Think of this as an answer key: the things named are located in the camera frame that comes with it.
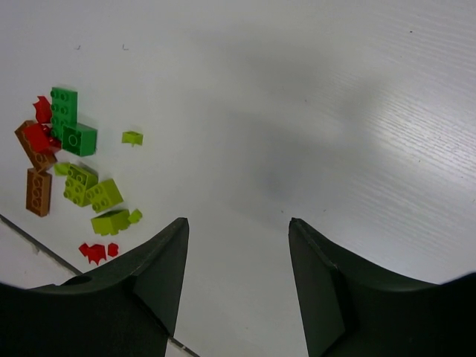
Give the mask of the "red arch lego piece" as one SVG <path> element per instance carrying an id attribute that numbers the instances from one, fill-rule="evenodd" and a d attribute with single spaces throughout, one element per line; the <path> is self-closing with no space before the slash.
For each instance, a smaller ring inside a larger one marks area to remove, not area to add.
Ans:
<path id="1" fill-rule="evenodd" d="M 102 260 L 106 260 L 106 249 L 104 245 L 94 244 L 91 246 L 87 245 L 86 247 L 86 256 L 90 263 L 94 262 L 98 266 Z"/>

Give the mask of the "dark green square lego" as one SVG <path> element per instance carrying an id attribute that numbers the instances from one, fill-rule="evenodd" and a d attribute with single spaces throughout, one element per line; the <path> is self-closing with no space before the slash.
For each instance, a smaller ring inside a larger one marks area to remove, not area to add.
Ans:
<path id="1" fill-rule="evenodd" d="M 81 123 L 65 124 L 62 129 L 62 148 L 80 157 L 96 151 L 97 130 Z"/>

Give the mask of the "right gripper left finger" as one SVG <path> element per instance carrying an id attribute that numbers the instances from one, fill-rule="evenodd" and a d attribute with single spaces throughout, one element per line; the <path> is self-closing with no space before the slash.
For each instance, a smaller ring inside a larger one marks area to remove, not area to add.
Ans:
<path id="1" fill-rule="evenodd" d="M 165 356 L 187 261 L 178 218 L 142 245 L 65 283 L 1 285 L 2 356 Z"/>

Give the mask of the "red roof lego piece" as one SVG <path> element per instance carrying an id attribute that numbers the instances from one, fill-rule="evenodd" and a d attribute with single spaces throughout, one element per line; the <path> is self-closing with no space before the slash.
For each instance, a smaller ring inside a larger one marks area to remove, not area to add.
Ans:
<path id="1" fill-rule="evenodd" d="M 34 152 L 54 154 L 61 150 L 61 143 L 51 134 L 51 104 L 45 96 L 38 96 L 33 104 L 36 110 L 36 122 L 23 130 Z"/>

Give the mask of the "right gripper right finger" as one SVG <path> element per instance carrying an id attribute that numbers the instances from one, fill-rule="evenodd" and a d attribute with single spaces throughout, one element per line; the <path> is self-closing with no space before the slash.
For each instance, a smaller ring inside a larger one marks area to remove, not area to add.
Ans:
<path id="1" fill-rule="evenodd" d="M 296 218 L 289 248 L 309 356 L 475 355 L 474 273 L 406 277 Z"/>

